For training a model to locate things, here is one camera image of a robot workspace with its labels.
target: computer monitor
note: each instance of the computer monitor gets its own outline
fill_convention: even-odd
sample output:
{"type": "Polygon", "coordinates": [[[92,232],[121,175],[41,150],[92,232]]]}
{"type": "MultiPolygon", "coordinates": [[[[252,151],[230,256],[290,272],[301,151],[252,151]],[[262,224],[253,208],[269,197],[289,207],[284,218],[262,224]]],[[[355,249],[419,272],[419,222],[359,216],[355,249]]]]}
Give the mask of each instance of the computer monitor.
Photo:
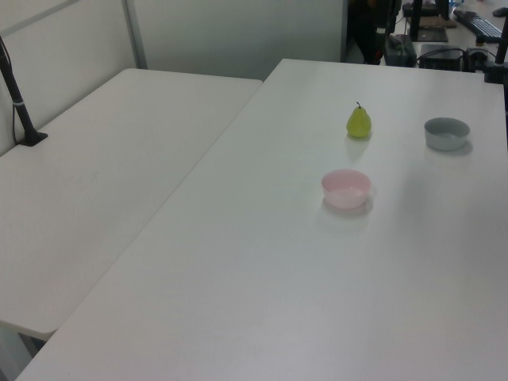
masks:
{"type": "MultiPolygon", "coordinates": [[[[435,0],[436,8],[440,16],[449,20],[450,13],[448,7],[448,0],[435,0]]],[[[412,41],[418,42],[448,42],[446,29],[440,26],[420,28],[421,5],[422,0],[413,1],[413,15],[411,17],[410,37],[412,41]]]]}

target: black cable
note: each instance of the black cable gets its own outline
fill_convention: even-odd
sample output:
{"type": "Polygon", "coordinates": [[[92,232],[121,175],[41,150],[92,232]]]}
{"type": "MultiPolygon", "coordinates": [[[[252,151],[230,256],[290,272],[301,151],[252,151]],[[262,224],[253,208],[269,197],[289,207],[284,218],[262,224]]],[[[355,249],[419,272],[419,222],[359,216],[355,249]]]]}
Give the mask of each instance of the black cable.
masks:
{"type": "Polygon", "coordinates": [[[12,65],[12,62],[11,62],[11,60],[10,60],[9,51],[7,50],[6,45],[3,43],[2,36],[0,36],[0,45],[2,46],[2,49],[3,49],[3,51],[5,52],[5,54],[6,54],[6,56],[7,56],[7,60],[9,61],[9,66],[10,66],[10,68],[12,69],[12,68],[13,68],[13,65],[12,65]]]}
{"type": "Polygon", "coordinates": [[[437,49],[437,50],[432,50],[431,52],[428,52],[426,54],[422,54],[421,56],[419,56],[416,61],[418,62],[420,59],[422,58],[426,58],[426,57],[429,57],[429,56],[434,56],[435,54],[439,54],[439,53],[443,53],[443,52],[452,52],[452,51],[458,51],[458,52],[462,52],[462,54],[464,54],[466,51],[461,49],[461,48],[444,48],[444,49],[437,49]]]}
{"type": "Polygon", "coordinates": [[[14,145],[17,145],[16,130],[14,129],[14,126],[16,125],[15,118],[16,118],[16,107],[14,107],[14,105],[13,105],[13,140],[14,140],[14,145]]]}
{"type": "Polygon", "coordinates": [[[493,56],[495,58],[494,53],[489,52],[488,50],[482,49],[482,48],[469,48],[469,49],[466,49],[466,52],[467,53],[469,53],[469,52],[485,52],[485,53],[489,53],[491,56],[493,56]]]}
{"type": "Polygon", "coordinates": [[[385,31],[384,31],[384,40],[386,41],[387,38],[391,34],[391,23],[393,20],[397,20],[397,14],[395,12],[395,2],[397,0],[390,0],[388,4],[388,15],[387,15],[387,23],[385,25],[385,31]]]}
{"type": "MultiPolygon", "coordinates": [[[[13,70],[13,64],[12,64],[12,61],[10,60],[9,51],[7,50],[7,47],[4,44],[1,36],[0,36],[0,45],[2,46],[2,49],[7,56],[7,60],[9,61],[10,70],[13,70]]],[[[14,145],[17,145],[15,126],[16,126],[16,107],[13,104],[13,140],[14,140],[14,145]]]]}
{"type": "MultiPolygon", "coordinates": [[[[404,19],[404,12],[402,11],[402,17],[399,21],[397,21],[395,24],[398,24],[400,21],[402,21],[404,19]]],[[[407,22],[404,22],[404,36],[406,36],[406,31],[407,31],[407,22]]],[[[400,60],[402,59],[402,55],[404,53],[406,53],[406,38],[404,37],[403,38],[404,40],[404,43],[401,45],[401,49],[400,49],[400,54],[398,55],[400,60]]]]}

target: black pole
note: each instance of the black pole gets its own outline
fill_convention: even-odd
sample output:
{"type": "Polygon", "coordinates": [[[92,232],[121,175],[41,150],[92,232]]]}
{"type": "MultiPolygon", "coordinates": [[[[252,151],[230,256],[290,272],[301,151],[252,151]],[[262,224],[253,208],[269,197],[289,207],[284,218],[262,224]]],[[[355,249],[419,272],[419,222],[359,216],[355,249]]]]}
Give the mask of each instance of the black pole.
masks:
{"type": "Polygon", "coordinates": [[[506,73],[505,56],[508,48],[508,17],[505,17],[505,24],[502,27],[501,40],[499,41],[498,52],[495,55],[494,64],[487,66],[484,81],[487,83],[503,84],[503,76],[506,73]]]}
{"type": "Polygon", "coordinates": [[[411,14],[410,39],[413,42],[418,41],[418,30],[420,29],[420,16],[422,0],[413,1],[413,13],[411,14]]]}
{"type": "Polygon", "coordinates": [[[30,120],[29,112],[26,109],[25,102],[17,87],[16,79],[14,78],[13,69],[10,65],[7,53],[4,51],[3,46],[0,46],[0,70],[4,80],[6,81],[7,89],[9,89],[10,97],[13,100],[13,105],[16,108],[17,115],[23,129],[25,130],[25,139],[21,140],[19,144],[28,145],[29,147],[34,146],[41,140],[48,137],[46,133],[39,133],[33,128],[32,121],[30,120]]]}

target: cable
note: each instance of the cable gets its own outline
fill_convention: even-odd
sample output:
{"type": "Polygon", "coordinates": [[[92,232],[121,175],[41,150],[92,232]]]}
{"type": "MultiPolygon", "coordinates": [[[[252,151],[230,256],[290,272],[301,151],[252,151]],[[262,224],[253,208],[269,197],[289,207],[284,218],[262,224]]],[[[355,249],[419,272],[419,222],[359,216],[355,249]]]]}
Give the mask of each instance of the cable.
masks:
{"type": "Polygon", "coordinates": [[[398,21],[397,21],[397,14],[398,14],[398,11],[397,11],[397,12],[395,12],[395,11],[396,11],[396,4],[397,4],[396,0],[392,0],[392,1],[390,2],[390,5],[389,5],[389,7],[390,7],[390,8],[389,8],[389,10],[390,10],[391,14],[388,16],[388,20],[387,20],[387,21],[388,21],[388,25],[387,25],[387,27],[388,27],[388,28],[391,28],[391,23],[392,23],[393,21],[396,21],[396,22],[395,22],[395,24],[397,24],[397,22],[398,22],[398,21]]]}
{"type": "Polygon", "coordinates": [[[432,50],[431,52],[428,52],[426,54],[422,54],[421,56],[419,56],[416,61],[418,62],[420,59],[422,58],[426,58],[426,57],[429,57],[429,56],[433,56],[435,54],[438,54],[438,53],[443,53],[443,52],[451,52],[451,51],[458,51],[458,52],[462,52],[462,54],[464,54],[466,51],[461,49],[461,48],[444,48],[444,49],[437,49],[437,50],[432,50]]]}
{"type": "Polygon", "coordinates": [[[14,140],[14,145],[17,145],[16,130],[14,129],[14,126],[16,125],[15,118],[16,118],[16,107],[14,107],[14,105],[13,105],[13,140],[14,140]]]}
{"type": "MultiPolygon", "coordinates": [[[[13,64],[12,64],[12,61],[10,60],[9,51],[7,50],[7,47],[4,44],[3,39],[2,39],[1,36],[0,36],[0,45],[2,46],[2,50],[4,51],[4,53],[7,56],[7,60],[9,61],[10,70],[13,70],[13,64]]],[[[14,145],[17,145],[17,139],[16,139],[16,107],[14,105],[13,105],[13,140],[14,140],[14,145]]]]}
{"type": "Polygon", "coordinates": [[[385,29],[384,29],[384,40],[385,41],[387,40],[387,38],[390,36],[390,33],[391,33],[391,21],[393,20],[394,17],[397,17],[396,15],[394,15],[394,12],[393,12],[394,1],[395,0],[390,0],[390,2],[388,4],[387,23],[386,23],[385,29]]]}
{"type": "Polygon", "coordinates": [[[491,56],[493,56],[495,58],[494,53],[489,52],[488,50],[482,49],[482,48],[469,48],[469,49],[466,49],[466,52],[467,53],[469,53],[469,52],[485,52],[485,53],[489,53],[491,56]]]}
{"type": "Polygon", "coordinates": [[[5,54],[6,54],[6,56],[7,56],[7,60],[9,61],[9,66],[10,66],[10,68],[12,69],[12,68],[13,68],[13,65],[12,65],[12,62],[11,62],[11,60],[10,60],[9,51],[7,50],[6,45],[3,43],[2,36],[0,36],[0,45],[2,46],[2,49],[3,49],[4,53],[5,53],[5,54]]]}

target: bowl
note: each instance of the bowl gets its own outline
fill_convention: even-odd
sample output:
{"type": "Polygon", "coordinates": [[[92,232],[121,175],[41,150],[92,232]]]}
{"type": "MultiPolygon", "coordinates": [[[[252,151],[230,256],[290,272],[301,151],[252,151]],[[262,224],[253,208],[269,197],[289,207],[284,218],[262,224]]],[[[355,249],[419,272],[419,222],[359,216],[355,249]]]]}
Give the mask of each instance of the bowl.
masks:
{"type": "Polygon", "coordinates": [[[321,185],[328,204],[339,209],[352,209],[367,200],[371,180],[362,172],[337,169],[327,173],[321,185]]]}
{"type": "Polygon", "coordinates": [[[436,117],[425,123],[425,141],[439,151],[455,151],[466,144],[469,126],[452,117],[436,117]]]}

